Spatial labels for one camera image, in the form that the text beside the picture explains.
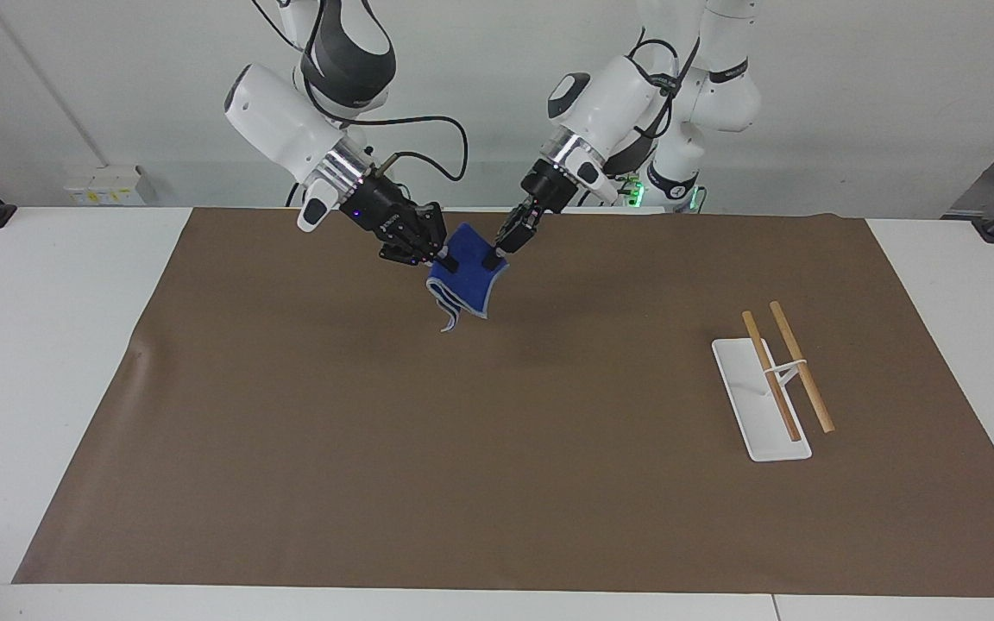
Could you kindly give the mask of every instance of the wooden handle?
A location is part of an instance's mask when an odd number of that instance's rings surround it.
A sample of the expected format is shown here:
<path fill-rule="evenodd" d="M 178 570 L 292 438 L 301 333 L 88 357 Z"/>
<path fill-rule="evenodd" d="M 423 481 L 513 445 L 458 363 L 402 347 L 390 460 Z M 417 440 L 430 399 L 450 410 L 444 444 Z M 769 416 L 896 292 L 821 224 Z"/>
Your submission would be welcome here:
<path fill-rule="evenodd" d="M 770 302 L 770 310 L 773 311 L 773 318 L 777 320 L 777 327 L 781 329 L 785 345 L 789 346 L 789 354 L 792 354 L 794 361 L 801 361 L 804 359 L 804 353 L 800 350 L 800 343 L 796 342 L 796 335 L 792 334 L 789 319 L 785 317 L 781 303 Z M 808 392 L 808 398 L 812 400 L 812 408 L 820 419 L 820 425 L 823 425 L 823 432 L 831 433 L 835 430 L 835 423 L 831 420 L 831 413 L 827 412 L 827 405 L 824 404 L 823 397 L 820 395 L 820 387 L 816 385 L 812 369 L 808 368 L 807 362 L 800 365 L 800 379 L 804 380 L 804 390 Z"/>
<path fill-rule="evenodd" d="M 789 402 L 784 400 L 784 392 L 781 390 L 781 382 L 777 381 L 776 373 L 769 373 L 773 368 L 770 363 L 770 356 L 762 346 L 762 335 L 758 333 L 758 324 L 754 323 L 754 315 L 749 310 L 742 314 L 742 322 L 746 323 L 746 331 L 750 334 L 750 341 L 754 343 L 754 351 L 758 353 L 758 361 L 762 363 L 762 371 L 765 371 L 765 381 L 769 382 L 770 390 L 773 391 L 773 400 L 777 401 L 777 409 L 781 410 L 781 420 L 784 420 L 784 428 L 789 432 L 789 438 L 793 442 L 800 442 L 800 430 L 796 428 L 796 421 L 792 420 L 792 412 L 789 412 Z"/>

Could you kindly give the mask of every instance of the white tray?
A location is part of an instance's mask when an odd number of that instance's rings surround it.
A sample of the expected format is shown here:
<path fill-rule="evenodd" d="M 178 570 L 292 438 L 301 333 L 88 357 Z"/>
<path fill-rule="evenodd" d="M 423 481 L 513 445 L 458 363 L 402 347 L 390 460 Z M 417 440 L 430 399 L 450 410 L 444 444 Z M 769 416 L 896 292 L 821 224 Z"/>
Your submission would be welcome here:
<path fill-rule="evenodd" d="M 768 354 L 769 346 L 764 339 L 762 347 Z M 784 400 L 788 402 L 792 420 L 796 421 L 796 428 L 800 430 L 800 442 L 790 440 L 750 339 L 721 338 L 711 343 L 711 350 L 715 354 L 715 363 L 719 365 L 723 385 L 727 387 L 734 419 L 739 422 L 739 431 L 750 459 L 756 462 L 782 462 L 811 457 L 812 445 L 808 444 L 808 436 L 796 417 L 792 398 L 786 392 Z"/>

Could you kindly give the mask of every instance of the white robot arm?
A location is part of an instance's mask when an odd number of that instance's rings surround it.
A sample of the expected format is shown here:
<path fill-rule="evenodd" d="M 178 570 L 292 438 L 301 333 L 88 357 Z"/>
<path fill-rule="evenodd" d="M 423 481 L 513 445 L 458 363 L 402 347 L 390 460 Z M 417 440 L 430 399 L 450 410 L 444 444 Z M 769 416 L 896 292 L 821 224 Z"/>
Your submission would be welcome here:
<path fill-rule="evenodd" d="M 579 189 L 604 204 L 613 179 L 639 173 L 644 201 L 680 204 L 703 156 L 699 127 L 741 131 L 761 104 L 748 48 L 760 0 L 639 0 L 644 38 L 595 76 L 564 76 L 548 99 L 555 134 L 521 181 L 528 198 L 509 213 L 487 264 L 516 252 L 546 211 L 559 213 Z M 652 47 L 650 68 L 635 60 Z"/>
<path fill-rule="evenodd" d="M 293 83 L 246 66 L 225 99 L 225 117 L 305 189 L 299 227 L 311 232 L 340 210 L 382 240 L 383 259 L 457 270 L 439 205 L 406 199 L 386 176 L 392 161 L 379 166 L 354 126 L 362 123 L 356 117 L 386 101 L 397 72 L 393 44 L 367 0 L 279 0 L 279 6 L 284 35 L 303 50 Z"/>

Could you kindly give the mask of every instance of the white table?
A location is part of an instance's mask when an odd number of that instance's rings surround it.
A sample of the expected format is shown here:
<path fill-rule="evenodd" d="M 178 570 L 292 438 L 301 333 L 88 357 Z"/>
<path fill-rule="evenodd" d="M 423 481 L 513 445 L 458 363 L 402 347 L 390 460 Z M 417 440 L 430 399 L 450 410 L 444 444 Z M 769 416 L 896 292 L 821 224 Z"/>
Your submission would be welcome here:
<path fill-rule="evenodd" d="M 0 231 L 0 618 L 994 618 L 994 600 L 9 586 L 189 209 L 23 209 Z M 871 221 L 994 442 L 994 247 L 965 223 Z"/>

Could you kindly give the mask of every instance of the folded blue towel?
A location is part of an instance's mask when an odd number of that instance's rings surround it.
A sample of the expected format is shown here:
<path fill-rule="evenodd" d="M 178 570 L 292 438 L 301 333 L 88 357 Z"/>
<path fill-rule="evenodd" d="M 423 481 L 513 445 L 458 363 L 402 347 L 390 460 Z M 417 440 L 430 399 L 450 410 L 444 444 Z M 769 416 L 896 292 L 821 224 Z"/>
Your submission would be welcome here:
<path fill-rule="evenodd" d="M 481 261 L 493 247 L 466 223 L 459 224 L 447 239 L 447 250 L 458 260 L 458 271 L 452 274 L 443 265 L 434 263 L 426 282 L 437 306 L 449 316 L 442 331 L 455 329 L 462 310 L 482 319 L 487 318 L 489 292 L 493 290 L 497 276 L 508 268 L 508 262 L 504 259 L 494 270 L 486 270 L 482 266 Z"/>

